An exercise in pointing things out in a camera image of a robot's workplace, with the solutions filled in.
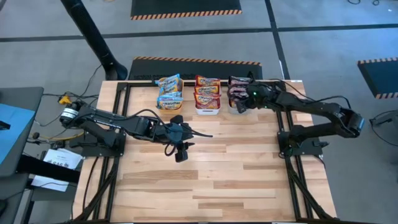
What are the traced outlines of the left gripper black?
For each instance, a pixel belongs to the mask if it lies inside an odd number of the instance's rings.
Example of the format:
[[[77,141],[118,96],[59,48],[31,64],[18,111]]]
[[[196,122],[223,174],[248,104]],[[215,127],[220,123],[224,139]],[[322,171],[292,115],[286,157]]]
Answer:
[[[188,159],[190,146],[194,146],[193,142],[186,142],[192,139],[193,135],[204,138],[212,138],[213,135],[202,134],[194,131],[188,123],[183,122],[182,115],[176,115],[170,123],[157,125],[154,133],[154,142],[165,145],[165,155],[175,156],[176,162],[183,162]]]

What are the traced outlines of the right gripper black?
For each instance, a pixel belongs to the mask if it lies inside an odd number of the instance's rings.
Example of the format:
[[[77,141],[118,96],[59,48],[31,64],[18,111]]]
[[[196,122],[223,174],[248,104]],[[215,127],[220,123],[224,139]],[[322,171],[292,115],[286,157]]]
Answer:
[[[237,101],[236,109],[239,114],[249,109],[275,109],[275,89],[263,83],[252,83],[246,87],[248,98],[246,101]]]

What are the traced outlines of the grey plastic bin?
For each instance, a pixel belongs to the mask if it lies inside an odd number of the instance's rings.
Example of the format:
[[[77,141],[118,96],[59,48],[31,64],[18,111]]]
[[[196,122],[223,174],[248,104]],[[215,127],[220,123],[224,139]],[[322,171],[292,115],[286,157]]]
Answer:
[[[234,77],[228,80],[228,109],[231,114],[244,114],[247,109],[256,108],[254,98],[247,93],[247,86],[254,81],[253,76]]]

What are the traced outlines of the white plastic bin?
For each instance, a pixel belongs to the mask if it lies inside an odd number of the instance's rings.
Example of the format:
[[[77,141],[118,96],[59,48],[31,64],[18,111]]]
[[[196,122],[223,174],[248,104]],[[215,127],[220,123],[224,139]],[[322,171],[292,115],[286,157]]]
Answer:
[[[220,93],[219,93],[220,97],[219,97],[219,99],[220,99],[220,108],[221,108],[221,81],[220,81],[220,85],[219,86],[220,86]],[[199,114],[199,115],[216,115],[216,114],[218,114],[218,112],[220,110],[220,109],[218,109],[218,110],[201,110],[201,109],[198,109],[196,107],[196,99],[195,99],[195,108],[196,108],[197,114]]]

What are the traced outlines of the yellow plastic bin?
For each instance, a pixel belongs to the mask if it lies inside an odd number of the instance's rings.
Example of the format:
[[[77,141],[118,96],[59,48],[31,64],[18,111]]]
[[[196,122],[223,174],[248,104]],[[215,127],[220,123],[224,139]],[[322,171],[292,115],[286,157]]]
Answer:
[[[182,91],[182,97],[183,97],[183,80],[180,79],[180,87],[181,87],[181,91]],[[182,110],[182,105],[179,109],[177,110],[160,110],[158,109],[162,114],[179,114]]]

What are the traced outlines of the black mat orange striped edge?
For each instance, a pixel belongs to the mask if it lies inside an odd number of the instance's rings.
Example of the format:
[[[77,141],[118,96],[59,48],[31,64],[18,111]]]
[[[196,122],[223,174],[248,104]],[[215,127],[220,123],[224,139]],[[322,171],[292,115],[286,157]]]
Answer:
[[[132,0],[131,20],[241,14],[240,0]]]
[[[177,73],[184,80],[193,80],[197,75],[226,80],[230,76],[246,77],[248,73],[252,73],[258,80],[262,78],[262,64],[252,61],[203,58],[135,57],[129,79],[158,80]]]
[[[398,98],[398,57],[359,60],[357,66],[375,99]]]

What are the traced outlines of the white printed papers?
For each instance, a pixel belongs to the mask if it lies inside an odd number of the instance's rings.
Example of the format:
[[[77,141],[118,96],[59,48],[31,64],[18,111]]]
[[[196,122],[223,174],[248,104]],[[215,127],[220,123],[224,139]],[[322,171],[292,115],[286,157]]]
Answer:
[[[76,169],[82,159],[83,157],[81,155],[64,148],[57,150],[49,149],[44,156],[45,162],[67,169]],[[58,192],[65,192],[69,186],[69,182],[36,175],[32,181],[32,185]]]

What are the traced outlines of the black cylindrical pole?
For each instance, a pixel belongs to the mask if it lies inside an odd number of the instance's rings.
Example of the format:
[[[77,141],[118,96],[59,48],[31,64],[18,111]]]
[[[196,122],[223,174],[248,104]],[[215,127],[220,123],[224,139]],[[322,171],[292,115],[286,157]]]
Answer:
[[[120,64],[81,0],[60,0],[77,28],[97,56],[105,71],[106,80],[125,80],[127,68]]]

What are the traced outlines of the grey chair base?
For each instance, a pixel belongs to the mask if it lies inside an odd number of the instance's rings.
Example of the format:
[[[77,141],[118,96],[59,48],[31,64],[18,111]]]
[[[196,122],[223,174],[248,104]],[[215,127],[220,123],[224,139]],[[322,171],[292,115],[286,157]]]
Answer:
[[[372,126],[392,123],[398,129],[398,110],[382,112],[369,120]]]

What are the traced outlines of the black desk foot beam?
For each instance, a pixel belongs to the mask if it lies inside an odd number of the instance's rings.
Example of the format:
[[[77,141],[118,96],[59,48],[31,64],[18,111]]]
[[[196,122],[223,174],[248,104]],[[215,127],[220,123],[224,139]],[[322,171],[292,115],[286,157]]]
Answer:
[[[76,184],[80,178],[80,172],[77,170],[57,166],[26,155],[21,155],[16,171]]]

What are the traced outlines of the grey desk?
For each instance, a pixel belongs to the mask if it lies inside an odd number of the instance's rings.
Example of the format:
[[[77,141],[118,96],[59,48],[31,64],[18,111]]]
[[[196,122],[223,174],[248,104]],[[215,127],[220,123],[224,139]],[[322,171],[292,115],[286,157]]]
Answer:
[[[0,104],[32,110],[35,111],[36,115],[43,91],[42,87],[0,88]],[[16,173],[35,115],[19,136],[5,160],[0,164],[0,178]]]

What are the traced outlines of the blue panel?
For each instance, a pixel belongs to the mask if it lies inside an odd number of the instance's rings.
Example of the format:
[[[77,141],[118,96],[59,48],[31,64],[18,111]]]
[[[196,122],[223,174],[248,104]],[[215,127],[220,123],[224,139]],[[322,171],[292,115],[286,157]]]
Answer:
[[[0,130],[0,164],[34,115],[32,110],[0,104],[0,121],[10,125],[9,129]]]

